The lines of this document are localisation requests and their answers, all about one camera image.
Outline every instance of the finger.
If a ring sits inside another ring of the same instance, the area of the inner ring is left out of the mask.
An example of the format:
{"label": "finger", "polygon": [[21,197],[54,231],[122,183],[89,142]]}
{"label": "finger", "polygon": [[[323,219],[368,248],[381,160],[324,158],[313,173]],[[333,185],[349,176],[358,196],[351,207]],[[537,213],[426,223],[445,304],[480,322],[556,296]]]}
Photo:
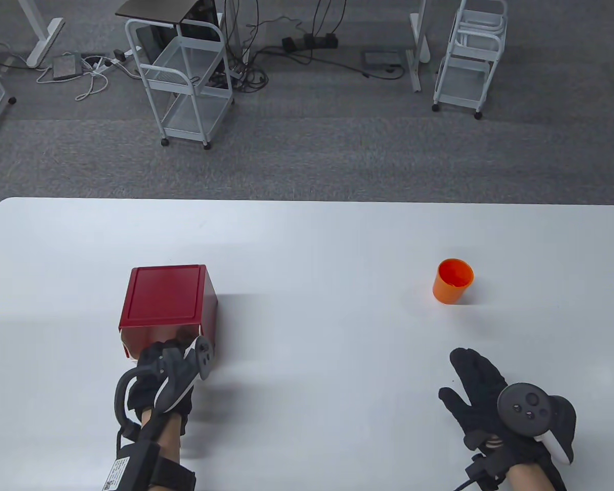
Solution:
{"label": "finger", "polygon": [[468,411],[471,409],[471,407],[462,400],[459,394],[450,387],[440,388],[438,390],[438,397],[457,421],[463,419],[464,415],[468,414]]}
{"label": "finger", "polygon": [[480,371],[476,367],[474,361],[474,356],[469,353],[469,350],[464,348],[457,348],[450,353],[450,364],[457,372],[464,386],[464,390],[466,391],[466,395],[469,396],[471,401],[480,383]]}
{"label": "finger", "polygon": [[480,377],[487,384],[504,384],[505,378],[500,374],[496,366],[489,362],[487,358],[480,355],[475,350],[468,350],[469,355],[475,360],[475,366],[477,367]]}

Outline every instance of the forearm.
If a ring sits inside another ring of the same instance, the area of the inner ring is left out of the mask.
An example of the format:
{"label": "forearm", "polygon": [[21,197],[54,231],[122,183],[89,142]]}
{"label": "forearm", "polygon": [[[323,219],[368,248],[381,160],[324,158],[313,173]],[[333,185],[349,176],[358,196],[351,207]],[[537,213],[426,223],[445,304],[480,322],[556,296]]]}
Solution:
{"label": "forearm", "polygon": [[535,463],[515,465],[508,470],[508,480],[514,491],[555,491],[543,469]]}
{"label": "forearm", "polygon": [[[150,421],[152,411],[144,411],[141,415],[141,423],[143,426]],[[182,416],[179,414],[172,414],[171,419],[168,422],[162,436],[159,437],[157,443],[162,447],[160,449],[160,456],[179,463],[180,461],[180,432],[182,428]],[[154,486],[148,491],[170,491],[167,488],[161,486]]]}

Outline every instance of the velcro strap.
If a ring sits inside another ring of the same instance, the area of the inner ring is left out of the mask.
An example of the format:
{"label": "velcro strap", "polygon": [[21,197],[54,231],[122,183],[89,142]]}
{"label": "velcro strap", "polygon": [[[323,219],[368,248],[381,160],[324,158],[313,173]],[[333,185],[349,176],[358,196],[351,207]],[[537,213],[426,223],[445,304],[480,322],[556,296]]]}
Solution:
{"label": "velcro strap", "polygon": [[152,471],[150,486],[162,486],[173,491],[194,491],[195,473],[172,460],[160,457]]}

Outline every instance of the hand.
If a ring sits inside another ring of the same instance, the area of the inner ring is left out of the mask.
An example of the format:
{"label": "hand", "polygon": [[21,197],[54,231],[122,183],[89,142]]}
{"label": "hand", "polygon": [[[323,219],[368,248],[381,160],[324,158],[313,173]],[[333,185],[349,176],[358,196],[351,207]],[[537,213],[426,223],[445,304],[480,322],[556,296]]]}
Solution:
{"label": "hand", "polygon": [[[165,348],[177,348],[184,353],[187,346],[188,344],[182,344],[177,339],[153,343],[152,346],[141,351],[137,366],[141,367],[151,365],[153,362],[155,362],[155,360],[159,359]],[[143,421],[143,412],[148,409],[152,409],[152,407],[155,405],[155,396],[157,395],[157,392],[161,386],[162,381],[153,374],[139,376],[137,377],[137,381],[132,384],[132,387],[129,390],[129,397],[127,398],[127,407],[129,409],[134,409],[139,421]],[[171,412],[182,416],[181,435],[185,434],[186,421],[188,419],[188,414],[192,409],[192,392],[193,388],[189,390],[178,405],[171,410]]]}
{"label": "hand", "polygon": [[498,396],[508,386],[498,369],[477,351],[463,348],[450,353],[450,362],[462,381],[471,405],[466,404],[459,394],[448,387],[441,388],[438,397],[457,419],[464,434],[468,435],[475,430],[486,432],[491,435],[490,439],[478,447],[483,454],[489,455],[495,449],[505,447],[516,464],[537,463],[555,485],[555,489],[566,489],[543,443],[517,435],[498,416]]}

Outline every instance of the cable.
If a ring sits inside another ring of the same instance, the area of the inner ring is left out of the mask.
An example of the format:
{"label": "cable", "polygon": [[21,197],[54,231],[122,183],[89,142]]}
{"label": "cable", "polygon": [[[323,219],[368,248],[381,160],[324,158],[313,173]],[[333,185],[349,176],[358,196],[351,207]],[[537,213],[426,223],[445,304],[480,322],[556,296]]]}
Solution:
{"label": "cable", "polygon": [[321,29],[323,29],[323,24],[325,23],[325,18],[327,17],[327,13],[330,12],[330,7],[332,7],[332,0],[330,0],[327,3],[327,7],[325,9],[325,14],[323,14],[323,19],[321,20],[321,25],[318,26],[318,30],[316,31],[315,36],[317,36],[321,32]]}
{"label": "cable", "polygon": [[[309,65],[311,63],[311,61],[318,61],[319,63],[325,63],[326,65],[333,65],[333,66],[345,68],[346,70],[350,70],[351,72],[360,73],[361,75],[363,75],[367,79],[399,80],[399,79],[402,79],[405,76],[405,73],[407,72],[405,70],[405,67],[400,66],[400,67],[397,67],[397,68],[400,68],[400,70],[401,70],[400,74],[397,77],[380,77],[380,75],[375,75],[373,73],[365,72],[364,70],[361,70],[359,68],[351,67],[349,65],[344,65],[343,63],[338,63],[337,61],[330,61],[329,59],[314,58],[314,56],[307,56],[307,55],[298,54],[298,53],[288,54],[288,53],[285,53],[284,51],[283,52],[268,51],[269,49],[282,49],[282,48],[277,47],[277,46],[265,47],[263,49],[260,49],[260,51],[257,51],[255,53],[255,56],[257,56],[258,54],[267,54],[267,55],[270,55],[270,56],[280,56],[282,58],[291,59],[292,61],[295,61],[296,63],[300,63],[301,65]],[[303,58],[303,59],[307,59],[309,61],[308,62],[304,62],[304,61],[300,61],[300,59],[296,59],[296,58]]]}
{"label": "cable", "polygon": [[[7,52],[8,52],[8,53],[9,53],[11,56],[13,56],[14,58],[17,58],[17,59],[21,60],[21,61],[22,61],[24,64],[26,64],[26,66],[27,66],[27,60],[26,60],[26,59],[24,59],[24,58],[23,58],[22,56],[20,56],[19,54],[15,53],[15,52],[14,52],[14,50],[12,49],[11,45],[9,45],[7,42],[0,42],[0,46],[5,47],[5,48],[7,49]],[[27,67],[27,69],[28,69],[28,70],[36,70],[37,68],[38,68],[38,67],[34,67],[34,68]]]}
{"label": "cable", "polygon": [[[239,8],[241,7],[241,0],[237,0],[236,2],[236,9],[234,9],[234,25],[238,26],[238,22],[239,22]],[[228,35],[228,29],[227,29],[227,13],[228,13],[228,9],[227,9],[227,0],[225,0],[225,6],[223,6],[223,16],[225,17],[225,19],[223,19],[223,22],[225,23],[225,37],[227,38],[227,45],[229,46],[230,44],[230,39],[232,37],[232,34],[234,34],[234,31],[232,31],[229,35]]]}
{"label": "cable", "polygon": [[337,29],[339,28],[339,26],[341,25],[341,23],[344,20],[344,16],[346,15],[346,6],[347,6],[347,0],[344,0],[344,10],[343,12],[341,12],[341,19],[339,19],[339,23],[337,24],[337,26],[332,30],[333,33],[337,32]]}
{"label": "cable", "polygon": [[306,31],[305,29],[301,28],[301,26],[302,26],[302,21],[301,21],[300,19],[292,19],[291,17],[287,17],[286,15],[283,15],[283,16],[278,17],[277,19],[265,20],[265,21],[263,21],[262,23],[259,23],[259,24],[246,24],[246,27],[247,27],[247,28],[251,28],[251,30],[250,30],[250,33],[249,33],[249,35],[248,35],[248,39],[246,39],[246,40],[243,42],[243,44],[246,44],[247,42],[249,42],[249,41],[252,39],[252,37],[253,37],[253,30],[254,30],[255,28],[258,28],[259,26],[263,26],[264,24],[276,23],[277,21],[279,21],[279,20],[283,20],[283,19],[286,19],[286,20],[288,20],[288,21],[291,21],[292,23],[297,23],[297,24],[295,25],[295,28],[296,28],[298,31],[300,31],[300,32],[302,32],[302,33],[307,34],[307,31]]}
{"label": "cable", "polygon": [[[89,59],[91,60],[97,59],[98,62],[94,66],[88,62]],[[112,63],[113,66],[116,66],[117,68],[119,68],[122,72],[128,75],[129,78],[135,79],[135,80],[141,80],[141,77],[139,75],[136,75],[130,72],[125,66],[123,66],[120,63],[120,61],[110,59],[106,56],[92,55],[92,56],[87,56],[86,58],[82,58],[81,61],[82,61],[82,68],[84,70],[84,73],[82,73],[81,75],[77,75],[76,77],[72,77],[66,80],[43,80],[43,78],[50,72],[50,70],[52,70],[52,65],[51,65],[43,70],[40,70],[40,72],[43,72],[43,73],[40,75],[40,77],[38,77],[38,79],[36,79],[36,83],[37,84],[57,84],[57,83],[64,83],[64,82],[72,82],[73,80],[81,79],[85,75],[89,75],[91,77],[91,84],[89,85],[89,90],[87,92],[84,92],[83,94],[80,94],[79,96],[75,98],[75,101],[81,102],[87,99],[89,96],[99,94],[100,92],[105,91],[107,87],[109,87],[109,78],[104,73],[98,72],[100,68],[102,68],[103,66],[106,66],[106,63],[105,63],[106,61]],[[104,85],[101,88],[96,90],[95,87],[96,87],[97,78],[103,79]]]}
{"label": "cable", "polygon": [[[64,55],[66,54],[72,54],[71,52],[66,51],[64,53]],[[100,92],[104,91],[107,87],[109,87],[109,79],[106,77],[106,75],[104,75],[103,73],[98,73],[97,70],[99,68],[101,68],[103,60],[102,58],[104,58],[103,56],[100,57],[100,61],[98,62],[97,66],[94,68],[92,65],[90,65],[86,59],[82,58],[82,66],[83,68],[85,68],[87,70],[87,72],[82,73],[81,75],[77,75],[76,77],[72,77],[70,79],[66,79],[66,80],[43,80],[43,78],[45,77],[45,75],[47,75],[50,70],[52,70],[52,65],[45,68],[45,70],[43,70],[43,74],[41,74],[40,77],[38,77],[38,79],[36,79],[36,83],[37,84],[59,84],[59,83],[64,83],[64,82],[72,82],[73,80],[77,80],[77,79],[81,79],[82,77],[84,77],[84,75],[90,75],[91,76],[91,84],[89,86],[89,90],[87,92],[84,92],[84,94],[80,94],[79,96],[77,96],[75,98],[75,100],[77,102],[83,101],[86,98],[88,98],[89,96],[92,96],[94,94],[100,94]],[[97,91],[94,90],[94,87],[96,85],[96,79],[97,77],[101,77],[104,80],[104,85],[98,89]]]}
{"label": "cable", "polygon": [[256,19],[256,24],[255,24],[256,25],[255,35],[253,36],[253,39],[250,40],[250,44],[248,45],[248,47],[242,51],[241,56],[243,58],[246,57],[246,54],[250,53],[250,50],[253,47],[253,44],[255,44],[255,40],[257,39],[257,35],[259,34],[259,0],[255,0],[255,6],[256,6],[256,12],[257,12],[257,19]]}
{"label": "cable", "polygon": [[316,28],[316,16],[318,15],[318,9],[321,8],[321,2],[323,0],[318,0],[318,3],[316,4],[316,11],[314,11],[314,19],[312,20],[312,34],[314,34],[314,30]]}
{"label": "cable", "polygon": [[473,479],[469,479],[468,481],[464,482],[464,484],[462,484],[461,486],[459,486],[458,488],[456,488],[454,491],[462,491],[462,489],[464,488],[468,488],[471,484],[473,484],[475,481]]}
{"label": "cable", "polygon": [[[120,63],[120,61],[118,61],[117,59],[110,59],[106,56],[100,56],[100,55],[88,56],[87,58],[83,58],[81,60],[83,70],[87,70],[86,72],[82,73],[82,75],[78,75],[77,77],[73,77],[73,78],[66,79],[66,80],[43,80],[43,78],[50,72],[50,70],[52,70],[52,65],[48,66],[47,68],[40,68],[40,64],[39,64],[39,66],[31,68],[27,66],[27,60],[24,59],[24,57],[22,57],[21,55],[15,53],[12,47],[7,42],[0,41],[0,46],[5,47],[7,49],[8,54],[10,54],[10,56],[13,56],[16,59],[19,59],[20,61],[22,61],[22,63],[26,65],[24,67],[19,67],[16,65],[7,65],[6,63],[0,63],[0,66],[6,67],[6,68],[15,68],[16,70],[36,70],[38,72],[42,72],[41,75],[38,77],[38,79],[36,79],[37,84],[53,84],[53,83],[72,82],[73,80],[77,80],[77,79],[84,77],[84,75],[90,75],[91,84],[89,86],[89,90],[87,92],[84,92],[84,94],[80,94],[79,96],[77,96],[75,98],[77,102],[83,101],[87,97],[92,96],[94,94],[99,94],[100,92],[104,91],[107,87],[109,87],[109,79],[106,77],[106,75],[104,75],[103,73],[97,72],[99,68],[101,68],[104,65],[106,66],[106,63],[105,63],[106,61],[108,61],[112,65],[115,65],[121,72],[124,72],[129,78],[135,79],[135,80],[141,80],[141,77],[139,75],[136,75],[130,72],[127,69],[127,67],[125,67],[122,63]],[[66,51],[64,54],[72,54],[72,53],[69,51]],[[98,63],[96,67],[89,64],[87,61],[88,59],[97,59]],[[101,77],[104,80],[104,86],[98,89],[97,91],[95,91],[94,88],[95,88],[97,77]]]}

